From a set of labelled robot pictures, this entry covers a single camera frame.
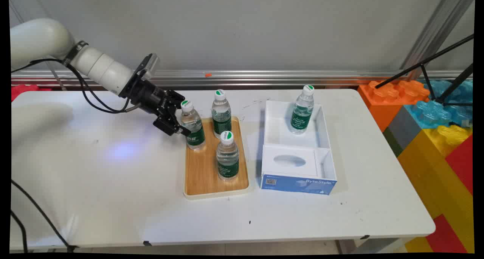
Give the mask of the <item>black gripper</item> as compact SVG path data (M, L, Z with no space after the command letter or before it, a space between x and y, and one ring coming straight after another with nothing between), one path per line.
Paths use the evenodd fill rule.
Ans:
M156 114L157 118L153 125L169 136L174 134L189 136L192 133L178 122L175 113L166 112L167 105L181 109L186 100L183 95L174 90L163 90L149 80L142 79L142 75L133 73L119 97L127 98L131 104L139 105L140 109L149 114Z

